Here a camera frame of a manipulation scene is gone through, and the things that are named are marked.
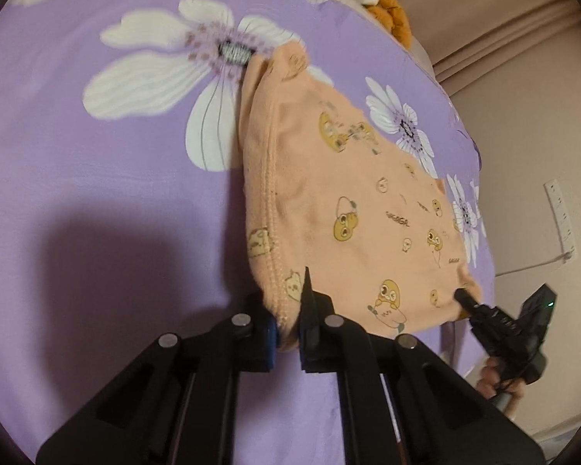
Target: peach cloth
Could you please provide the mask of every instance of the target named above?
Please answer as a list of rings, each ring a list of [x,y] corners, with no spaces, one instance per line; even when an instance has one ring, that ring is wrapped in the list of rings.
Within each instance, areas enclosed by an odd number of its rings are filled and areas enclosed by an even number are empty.
[[[454,291],[474,284],[443,182],[308,64],[298,43],[254,56],[239,120],[249,262],[282,340],[294,340],[305,267],[372,334],[456,319]]]

